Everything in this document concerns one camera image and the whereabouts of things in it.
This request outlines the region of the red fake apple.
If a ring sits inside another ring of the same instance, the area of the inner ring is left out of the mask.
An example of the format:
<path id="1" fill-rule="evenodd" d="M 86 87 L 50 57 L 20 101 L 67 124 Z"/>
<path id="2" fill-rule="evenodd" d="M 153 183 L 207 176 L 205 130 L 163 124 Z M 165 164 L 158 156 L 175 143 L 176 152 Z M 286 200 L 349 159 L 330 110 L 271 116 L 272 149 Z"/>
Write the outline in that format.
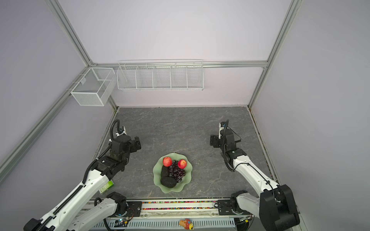
<path id="1" fill-rule="evenodd" d="M 170 157 L 164 157 L 162 162 L 165 167 L 170 167 L 172 165 L 172 159 Z"/>

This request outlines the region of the red fake peach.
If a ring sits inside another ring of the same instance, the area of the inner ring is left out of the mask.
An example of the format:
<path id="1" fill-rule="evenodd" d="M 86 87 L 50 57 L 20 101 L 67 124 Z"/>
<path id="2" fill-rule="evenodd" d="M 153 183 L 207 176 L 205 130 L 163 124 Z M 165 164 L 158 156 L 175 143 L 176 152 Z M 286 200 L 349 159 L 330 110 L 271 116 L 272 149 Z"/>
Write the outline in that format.
<path id="1" fill-rule="evenodd" d="M 177 166 L 180 168 L 180 169 L 185 169 L 188 165 L 188 162 L 184 159 L 181 159 L 178 161 L 177 163 Z"/>

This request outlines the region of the dark fake avocado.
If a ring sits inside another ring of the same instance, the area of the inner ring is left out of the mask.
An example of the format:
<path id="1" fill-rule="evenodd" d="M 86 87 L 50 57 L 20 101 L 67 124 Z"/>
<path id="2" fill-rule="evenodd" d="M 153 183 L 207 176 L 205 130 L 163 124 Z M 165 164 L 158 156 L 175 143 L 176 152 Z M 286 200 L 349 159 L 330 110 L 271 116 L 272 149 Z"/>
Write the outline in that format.
<path id="1" fill-rule="evenodd" d="M 170 177 L 170 169 L 169 169 L 169 167 L 162 166 L 161 178 L 166 178 L 166 177 Z"/>
<path id="2" fill-rule="evenodd" d="M 177 180 L 173 177 L 162 177 L 161 184 L 167 188 L 174 188 L 177 185 Z"/>

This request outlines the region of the dark purple fake grapes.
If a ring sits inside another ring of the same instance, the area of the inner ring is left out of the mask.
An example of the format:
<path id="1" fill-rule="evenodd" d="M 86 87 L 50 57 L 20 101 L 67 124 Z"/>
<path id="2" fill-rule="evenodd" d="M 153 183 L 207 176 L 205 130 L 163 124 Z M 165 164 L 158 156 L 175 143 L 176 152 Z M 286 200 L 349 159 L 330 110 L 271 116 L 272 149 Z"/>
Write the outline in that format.
<path id="1" fill-rule="evenodd" d="M 172 165 L 169 167 L 170 177 L 173 177 L 174 179 L 177 180 L 177 183 L 180 183 L 182 181 L 183 177 L 185 177 L 186 172 L 185 172 L 184 169 L 180 169 L 177 166 L 177 163 L 178 163 L 178 161 L 176 161 L 176 160 L 172 161 Z"/>

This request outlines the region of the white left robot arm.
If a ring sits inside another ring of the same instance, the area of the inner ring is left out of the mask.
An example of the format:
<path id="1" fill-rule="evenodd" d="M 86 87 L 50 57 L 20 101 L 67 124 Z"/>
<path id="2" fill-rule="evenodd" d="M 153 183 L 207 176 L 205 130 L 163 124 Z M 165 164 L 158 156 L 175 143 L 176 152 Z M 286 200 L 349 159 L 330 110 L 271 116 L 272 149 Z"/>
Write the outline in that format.
<path id="1" fill-rule="evenodd" d="M 112 122 L 109 135 L 108 148 L 88 166 L 79 185 L 42 218 L 28 221 L 23 228 L 25 231 L 87 231 L 107 217 L 127 214 L 126 197 L 113 192 L 93 209 L 78 216 L 97 191 L 125 170 L 130 154 L 141 149 L 139 137 L 128 136 L 119 119 Z"/>

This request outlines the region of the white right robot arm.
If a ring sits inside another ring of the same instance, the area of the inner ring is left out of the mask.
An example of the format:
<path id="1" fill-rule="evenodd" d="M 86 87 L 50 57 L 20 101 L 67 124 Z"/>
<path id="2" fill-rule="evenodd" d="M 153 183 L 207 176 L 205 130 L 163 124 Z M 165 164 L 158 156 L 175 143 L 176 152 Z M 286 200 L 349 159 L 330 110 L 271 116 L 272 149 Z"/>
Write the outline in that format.
<path id="1" fill-rule="evenodd" d="M 228 123 L 228 120 L 219 123 L 219 133 L 210 136 L 210 146 L 220 148 L 227 169 L 243 176 L 258 194 L 253 196 L 246 190 L 233 193 L 229 209 L 235 214 L 248 212 L 259 218 L 267 231 L 285 231 L 299 225 L 299 213 L 290 187 L 272 180 L 237 147 L 240 140 L 235 140 L 237 134 Z"/>

